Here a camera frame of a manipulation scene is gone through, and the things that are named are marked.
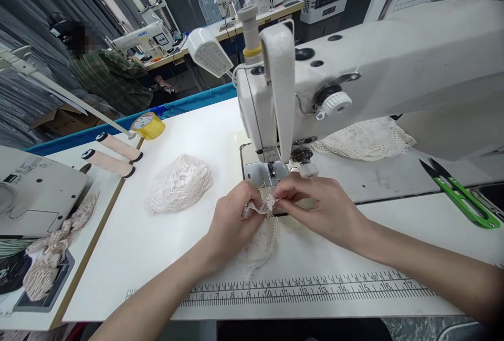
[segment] hand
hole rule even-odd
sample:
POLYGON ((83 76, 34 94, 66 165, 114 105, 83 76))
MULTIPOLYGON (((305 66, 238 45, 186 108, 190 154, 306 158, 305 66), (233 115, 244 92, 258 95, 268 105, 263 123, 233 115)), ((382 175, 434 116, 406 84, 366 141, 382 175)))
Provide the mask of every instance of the hand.
POLYGON ((336 180, 301 178, 299 173, 291 173, 279 182, 273 196, 281 198, 276 206, 334 244, 356 252, 365 242, 370 222, 336 180), (313 198, 315 206, 305 210, 294 203, 303 198, 313 198))
POLYGON ((214 270, 237 254, 263 222, 264 215, 253 210, 248 219, 242 217, 243 208, 249 201, 257 207, 261 205, 261 193, 248 181, 240 182, 217 201, 212 224, 203 237, 214 270))

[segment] lace piece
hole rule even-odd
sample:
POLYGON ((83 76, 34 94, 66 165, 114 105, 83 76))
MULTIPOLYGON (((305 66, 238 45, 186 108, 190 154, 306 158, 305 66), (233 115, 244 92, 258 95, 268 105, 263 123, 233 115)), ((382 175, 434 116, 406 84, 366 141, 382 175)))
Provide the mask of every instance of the lace piece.
POLYGON ((98 195, 88 195, 77 210, 63 222, 61 228, 50 236, 38 239, 31 244, 26 253, 42 251, 23 278, 26 295, 32 301, 45 298, 53 288, 58 275, 58 265, 65 259, 70 236, 82 229, 93 213, 98 195))
POLYGON ((259 214, 265 214, 259 229, 248 245, 236 254, 239 261, 243 277, 246 281, 252 278, 254 271, 263 266, 275 250, 278 220, 272 215, 273 205, 277 200, 269 195, 262 200, 261 206, 257 208, 252 202, 245 205, 243 216, 248 219, 251 210, 256 210, 259 214))
POLYGON ((153 214, 179 212, 198 202, 212 183, 212 172, 203 161, 181 155, 156 176, 147 209, 153 214))
POLYGON ((311 147, 320 154, 331 153, 343 157, 376 161, 405 154, 416 140, 406 134, 390 117, 355 123, 336 131, 311 147))

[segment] green plaid shirt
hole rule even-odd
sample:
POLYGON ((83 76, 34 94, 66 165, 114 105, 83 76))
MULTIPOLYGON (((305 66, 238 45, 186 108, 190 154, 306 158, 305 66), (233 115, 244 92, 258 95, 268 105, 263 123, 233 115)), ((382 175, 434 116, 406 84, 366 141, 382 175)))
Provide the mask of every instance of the green plaid shirt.
POLYGON ((138 62, 103 49, 80 59, 71 57, 68 67, 87 91, 102 97, 124 115, 149 108, 152 92, 136 81, 147 71, 138 62))

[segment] measuring ruler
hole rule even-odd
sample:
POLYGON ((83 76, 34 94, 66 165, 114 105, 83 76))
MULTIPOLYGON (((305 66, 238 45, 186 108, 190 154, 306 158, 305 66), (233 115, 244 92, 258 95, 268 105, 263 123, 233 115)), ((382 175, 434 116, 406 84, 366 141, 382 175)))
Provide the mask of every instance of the measuring ruler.
MULTIPOLYGON (((129 298, 137 290, 127 291, 129 298)), ((381 300, 437 296, 397 270, 203 283, 180 307, 381 300)))

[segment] white lace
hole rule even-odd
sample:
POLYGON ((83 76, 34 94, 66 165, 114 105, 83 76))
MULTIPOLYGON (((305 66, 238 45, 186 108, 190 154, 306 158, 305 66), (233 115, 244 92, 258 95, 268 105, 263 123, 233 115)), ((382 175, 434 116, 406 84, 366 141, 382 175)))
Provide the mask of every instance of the white lace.
POLYGON ((405 154, 416 140, 390 117, 376 118, 336 131, 311 147, 320 154, 376 161, 405 154))
POLYGON ((245 219, 248 219, 251 210, 266 215, 250 243, 236 255, 242 269, 243 278, 246 281, 252 278, 257 268, 263 266, 269 260, 275 250, 278 225, 277 218, 272 215, 275 202, 273 196, 269 195, 262 200, 260 208, 249 202, 243 209, 241 216, 245 219))
POLYGON ((51 232, 51 236, 38 239, 26 249, 28 254, 42 251, 23 278, 26 295, 32 302, 45 298, 53 288, 58 265, 65 259, 69 238, 91 218, 99 194, 88 195, 70 218, 63 222, 61 229, 51 232))
POLYGON ((147 208, 153 214, 179 212, 198 202, 212 182, 212 172, 203 161, 181 155, 156 176, 147 208))

